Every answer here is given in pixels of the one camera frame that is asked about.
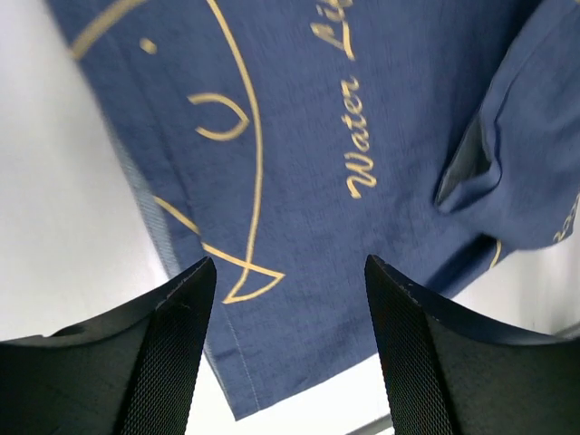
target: white surface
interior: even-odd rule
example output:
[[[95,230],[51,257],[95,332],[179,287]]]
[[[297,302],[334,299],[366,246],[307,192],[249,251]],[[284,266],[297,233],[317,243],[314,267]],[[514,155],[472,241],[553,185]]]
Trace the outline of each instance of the white surface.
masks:
[[[40,0],[0,2],[0,340],[50,334],[166,280],[98,110]],[[555,332],[580,319],[580,238],[457,298]],[[188,433],[344,435],[387,412],[378,358],[234,422],[202,361]]]

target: white table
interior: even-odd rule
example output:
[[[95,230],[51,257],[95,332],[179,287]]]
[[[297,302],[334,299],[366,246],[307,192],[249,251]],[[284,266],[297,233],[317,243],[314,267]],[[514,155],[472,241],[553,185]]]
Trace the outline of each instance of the white table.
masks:
[[[50,334],[167,278],[91,93],[41,0],[0,2],[0,29],[0,340],[5,340]],[[578,254],[580,237],[518,253],[457,300],[508,323],[556,332],[580,319]],[[204,359],[188,433],[345,435],[387,412],[374,356],[234,422]]]

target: yellow dot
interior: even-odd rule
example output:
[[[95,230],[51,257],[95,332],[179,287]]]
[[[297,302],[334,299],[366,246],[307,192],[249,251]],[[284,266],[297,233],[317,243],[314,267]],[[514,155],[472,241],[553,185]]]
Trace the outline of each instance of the yellow dot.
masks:
[[[147,38],[141,38],[139,46],[146,53],[155,54],[157,52],[157,45]]]

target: blue fabric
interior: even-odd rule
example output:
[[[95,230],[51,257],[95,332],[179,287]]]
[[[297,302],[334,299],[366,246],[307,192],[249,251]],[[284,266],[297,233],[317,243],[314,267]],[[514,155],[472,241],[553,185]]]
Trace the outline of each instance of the blue fabric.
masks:
[[[376,353],[367,255],[454,295],[572,232],[580,11],[539,3],[49,0],[181,268],[216,262],[236,418]]]

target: yellow curved line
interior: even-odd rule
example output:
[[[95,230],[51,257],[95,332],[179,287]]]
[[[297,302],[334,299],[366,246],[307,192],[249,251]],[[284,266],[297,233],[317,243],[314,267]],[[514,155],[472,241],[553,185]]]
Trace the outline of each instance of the yellow curved line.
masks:
[[[219,140],[222,142],[235,139],[237,136],[244,132],[247,124],[250,122],[244,111],[242,111],[242,108],[224,95],[220,95],[218,93],[197,93],[195,95],[189,95],[188,100],[192,104],[201,104],[203,102],[221,102],[222,104],[229,107],[239,118],[239,122],[233,129],[224,132],[210,131],[204,129],[203,127],[197,127],[196,132],[208,139]]]
[[[496,240],[496,256],[494,256],[493,260],[491,260],[491,264],[489,265],[489,269],[491,269],[493,266],[495,266],[498,263],[499,254],[501,254],[501,241]]]
[[[97,39],[113,27],[129,11],[145,2],[147,0],[117,0],[113,2],[76,37],[71,44],[72,57],[77,61],[81,59]]]
[[[167,210],[176,220],[178,220],[187,228],[189,228],[191,231],[199,235],[199,227],[196,224],[194,224],[191,221],[191,219],[189,219],[187,216],[183,215],[183,213],[181,213],[179,210],[174,208],[169,202],[159,197],[155,197],[155,202],[157,202],[160,206],[162,206],[165,210]],[[202,243],[201,245],[210,254],[218,258],[222,258],[228,261],[229,263],[232,263],[233,265],[247,268],[248,270],[253,270],[254,272],[258,272],[259,274],[272,276],[274,278],[274,280],[270,284],[258,288],[254,293],[251,293],[249,295],[235,296],[232,295],[230,292],[230,294],[226,296],[226,299],[223,300],[224,304],[233,304],[235,302],[243,302],[248,301],[250,299],[254,299],[255,297],[263,295],[265,292],[275,287],[285,277],[285,274],[281,272],[276,272],[275,270],[267,269],[262,266],[253,265],[251,263],[248,263],[247,261],[240,260],[239,258],[235,258],[230,254],[227,254],[211,245],[208,245],[207,243]]]
[[[236,60],[237,68],[242,76],[242,81],[244,82],[244,87],[246,88],[247,98],[250,102],[250,108],[252,109],[252,116],[254,121],[254,129],[256,132],[256,180],[254,183],[254,208],[252,211],[252,219],[250,222],[250,231],[247,237],[247,244],[246,244],[246,262],[248,264],[252,263],[252,258],[254,256],[254,244],[256,242],[256,233],[257,233],[257,224],[260,219],[260,208],[262,205],[262,182],[263,182],[263,173],[264,173],[264,159],[263,159],[263,142],[262,142],[262,124],[260,120],[260,113],[259,108],[257,105],[257,98],[254,92],[254,87],[252,86],[252,81],[250,80],[249,73],[247,72],[246,65],[244,64],[244,59],[242,58],[242,54],[237,48],[236,40],[232,35],[229,27],[227,25],[226,19],[224,15],[221,13],[218,4],[215,0],[207,0],[208,5],[211,8],[214,16],[221,27],[221,31],[223,32],[224,36],[226,37],[227,44],[229,45],[229,49],[231,50],[232,54],[234,55],[234,59]],[[229,292],[228,298],[234,297],[237,291],[241,288],[242,285],[247,280],[247,276],[249,273],[249,269],[244,267],[242,272],[242,276],[240,276],[239,280],[237,281],[236,285],[232,288]]]

